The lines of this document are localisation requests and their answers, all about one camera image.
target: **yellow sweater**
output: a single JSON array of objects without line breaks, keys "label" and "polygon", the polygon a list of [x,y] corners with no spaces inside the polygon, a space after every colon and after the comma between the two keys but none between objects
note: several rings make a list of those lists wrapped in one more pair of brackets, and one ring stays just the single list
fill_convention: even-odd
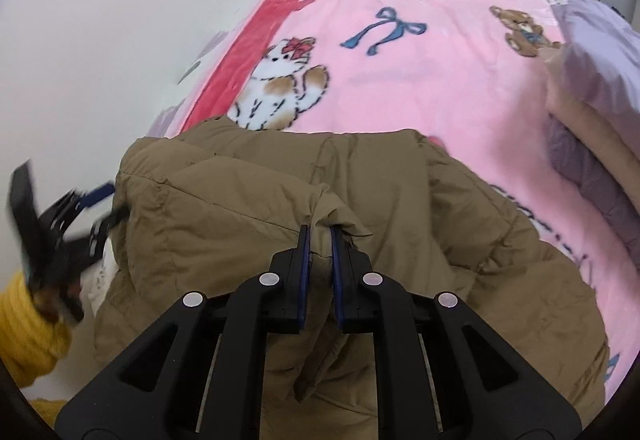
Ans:
[{"label": "yellow sweater", "polygon": [[[17,274],[0,293],[0,359],[20,388],[47,375],[66,356],[71,330],[60,320],[49,323],[33,306],[24,277]],[[51,427],[63,400],[34,400],[31,405]]]}]

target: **jacket sleeve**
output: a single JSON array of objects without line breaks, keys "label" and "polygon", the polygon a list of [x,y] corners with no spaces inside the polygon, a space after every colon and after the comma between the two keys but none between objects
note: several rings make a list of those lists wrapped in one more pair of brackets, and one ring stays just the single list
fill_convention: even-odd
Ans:
[{"label": "jacket sleeve", "polygon": [[66,356],[71,331],[49,323],[35,309],[22,274],[0,293],[0,359],[20,388],[47,375]]}]

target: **blue ribbon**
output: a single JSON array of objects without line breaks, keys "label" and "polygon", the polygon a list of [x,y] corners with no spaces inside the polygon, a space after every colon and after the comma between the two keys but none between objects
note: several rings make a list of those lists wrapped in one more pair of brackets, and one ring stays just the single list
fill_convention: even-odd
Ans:
[{"label": "blue ribbon", "polygon": [[398,19],[398,13],[394,8],[390,6],[381,8],[379,12],[376,14],[376,17],[378,19],[382,19],[382,21],[370,24],[364,30],[362,30],[361,32],[358,32],[355,36],[347,39],[347,41],[345,41],[344,43],[340,43],[340,46],[344,46],[345,48],[352,48],[352,49],[356,48],[356,46],[359,45],[362,37],[372,28],[384,25],[386,23],[395,23],[396,26],[391,34],[386,36],[384,39],[381,39],[377,43],[371,45],[367,49],[367,55],[372,56],[378,53],[378,46],[384,43],[388,43],[390,41],[394,41],[396,39],[400,39],[404,35],[404,32],[420,35],[420,34],[424,34],[427,31],[426,23],[409,23],[406,21],[402,21],[401,19]]}]

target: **cat tail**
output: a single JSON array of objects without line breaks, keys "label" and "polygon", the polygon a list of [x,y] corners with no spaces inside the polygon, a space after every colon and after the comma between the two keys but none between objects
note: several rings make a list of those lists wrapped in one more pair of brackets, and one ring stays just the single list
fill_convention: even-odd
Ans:
[{"label": "cat tail", "polygon": [[329,72],[324,66],[314,66],[309,68],[302,75],[302,96],[296,99],[296,110],[298,113],[306,112],[322,99],[329,84]]}]

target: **brown jacket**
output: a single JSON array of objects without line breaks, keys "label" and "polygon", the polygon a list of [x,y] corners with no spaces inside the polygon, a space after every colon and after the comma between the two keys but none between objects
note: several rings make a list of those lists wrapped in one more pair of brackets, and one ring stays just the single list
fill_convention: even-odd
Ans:
[{"label": "brown jacket", "polygon": [[267,270],[311,224],[307,326],[270,339],[264,439],[377,437],[372,341],[342,335],[332,315],[333,224],[407,290],[463,297],[583,423],[604,404],[607,338],[576,266],[415,131],[253,132],[211,119],[172,140],[137,141],[118,174],[115,203],[124,201],[131,218],[113,237],[120,271],[95,326],[103,363],[185,292],[228,293]]}]

